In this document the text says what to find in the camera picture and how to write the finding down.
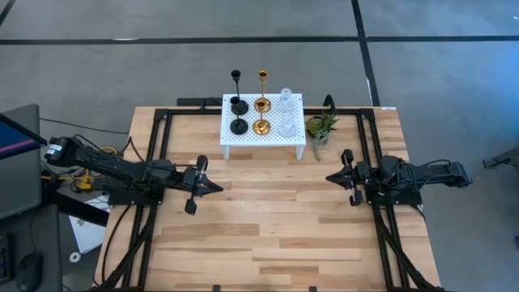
white pegboard shelf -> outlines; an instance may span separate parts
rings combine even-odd
[[[290,113],[294,117],[294,126],[296,129],[295,134],[289,138],[283,137],[277,130],[282,123],[284,115],[284,113],[279,110],[281,98],[281,94],[279,93],[265,93],[265,97],[271,101],[272,105],[271,109],[263,115],[264,119],[270,122],[271,125],[271,130],[267,135],[257,135],[252,130],[254,122],[260,119],[260,113],[254,108],[254,101],[261,97],[261,94],[240,94],[240,98],[249,105],[247,113],[240,116],[240,118],[247,121],[249,127],[245,134],[235,135],[230,130],[230,124],[236,119],[236,115],[231,111],[230,98],[235,96],[236,94],[224,94],[222,99],[220,146],[222,146],[224,156],[225,152],[228,154],[230,147],[297,146],[301,148],[298,148],[298,158],[300,158],[299,154],[302,155],[304,146],[307,144],[301,93],[292,93],[294,106]]]

wooden table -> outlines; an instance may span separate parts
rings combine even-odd
[[[143,156],[154,110],[136,108],[131,124],[130,135]],[[396,110],[375,108],[375,116],[384,154],[408,159]],[[292,148],[236,148],[225,161],[218,144],[220,120],[216,115],[174,116],[167,157],[195,163],[205,154],[208,177],[225,191],[198,200],[195,216],[183,210],[189,194],[166,191],[157,215],[146,290],[210,290],[212,285],[222,290],[385,290],[371,208],[351,207],[350,191],[324,179],[341,169],[339,155],[345,148],[362,160],[355,117],[340,116],[337,131],[320,147],[321,162],[315,160],[311,143],[301,161]],[[375,157],[367,122],[365,127]],[[137,161],[131,151],[125,158]],[[102,255],[123,209],[118,206],[110,214]],[[407,206],[397,206],[396,212],[407,256],[428,281],[439,285],[424,220]],[[127,252],[134,213],[132,207],[114,235],[107,275]],[[390,256],[399,285],[391,250]],[[133,285],[140,253],[136,259]]]

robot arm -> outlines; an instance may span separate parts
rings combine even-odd
[[[357,185],[364,185],[367,200],[376,200],[380,205],[409,204],[420,205],[420,189],[426,184],[443,183],[448,187],[468,187],[472,179],[460,162],[436,165],[413,165],[393,156],[383,156],[378,168],[371,168],[365,161],[352,166],[354,160],[351,150],[346,149],[341,156],[344,167],[326,179],[345,189],[353,190],[350,197],[352,206],[362,203],[362,192]]]
[[[186,212],[196,212],[195,197],[203,197],[223,188],[211,182],[205,170],[208,158],[199,156],[196,165],[188,165],[184,171],[169,160],[131,162],[83,144],[78,138],[51,138],[45,159],[51,165],[61,167],[80,166],[96,171],[121,182],[106,186],[110,192],[109,204],[161,204],[165,188],[189,191]]]

monitor screen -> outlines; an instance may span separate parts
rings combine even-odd
[[[45,145],[43,138],[0,114],[0,159]]]

gray floor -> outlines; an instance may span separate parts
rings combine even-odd
[[[519,35],[519,2],[361,0],[368,36]],[[0,39],[356,35],[348,0],[17,0]],[[519,144],[519,42],[369,44],[381,104],[396,106],[410,158],[464,163],[465,190],[423,191],[440,279],[449,290],[515,291],[519,286],[519,173],[481,160]],[[330,93],[338,105],[369,105],[357,43],[241,45],[0,46],[1,110],[37,103],[47,118],[127,131],[137,105],[179,97],[289,86],[307,105]],[[42,123],[42,135],[86,135],[120,147],[123,135]],[[62,221],[63,256],[76,249]],[[99,251],[64,261],[64,283],[90,284]]]

